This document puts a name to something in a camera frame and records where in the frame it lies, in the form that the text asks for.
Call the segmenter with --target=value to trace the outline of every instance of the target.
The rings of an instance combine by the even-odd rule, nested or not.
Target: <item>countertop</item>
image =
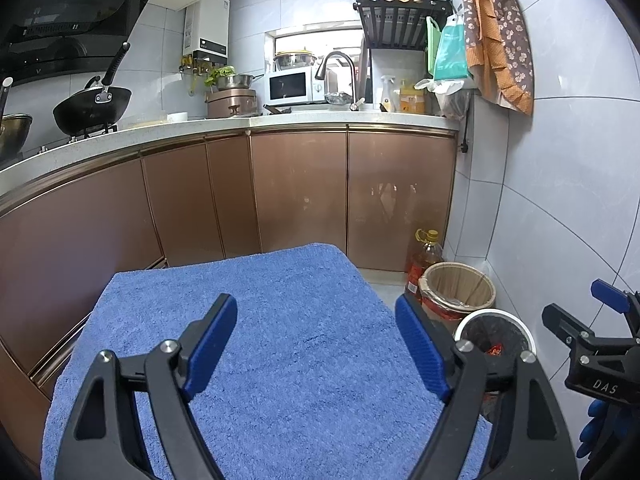
[[[0,197],[49,173],[124,148],[194,134],[302,124],[386,124],[410,128],[437,128],[456,132],[459,124],[443,117],[373,111],[308,111],[251,118],[210,119],[156,124],[78,140],[41,153],[0,171]]]

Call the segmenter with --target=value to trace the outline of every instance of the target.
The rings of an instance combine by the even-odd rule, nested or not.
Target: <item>frying pan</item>
[[[102,86],[92,86],[100,80],[100,76],[94,76],[84,90],[76,92],[53,109],[56,124],[64,134],[77,137],[99,130],[106,132],[120,120],[129,106],[131,90],[111,84],[129,47],[129,43],[122,44],[102,78]]]

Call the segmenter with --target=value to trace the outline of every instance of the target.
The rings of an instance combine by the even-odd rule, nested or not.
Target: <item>plastic bottle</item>
[[[418,280],[434,264],[442,261],[442,246],[438,243],[438,232],[427,232],[427,241],[412,257],[411,270],[407,277],[406,290],[422,301]]]
[[[395,112],[396,104],[394,99],[394,78],[390,75],[382,76],[382,101],[380,104],[387,112]]]
[[[424,114],[424,90],[416,90],[402,79],[400,84],[400,111],[407,114]]]

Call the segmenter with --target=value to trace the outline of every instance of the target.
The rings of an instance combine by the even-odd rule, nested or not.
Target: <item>blue glove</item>
[[[587,414],[592,417],[593,420],[591,420],[580,433],[580,442],[582,444],[575,454],[578,458],[583,458],[593,451],[602,432],[608,409],[609,404],[604,402],[604,400],[596,399],[589,406]],[[623,440],[626,437],[632,420],[633,417],[630,409],[623,408],[620,410],[614,425],[614,434],[619,440]]]

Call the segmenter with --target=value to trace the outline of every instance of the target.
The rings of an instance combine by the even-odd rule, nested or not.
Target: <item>microwave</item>
[[[271,106],[326,102],[325,94],[338,91],[338,76],[327,69],[322,81],[316,79],[317,72],[317,66],[303,66],[265,74],[265,101]]]

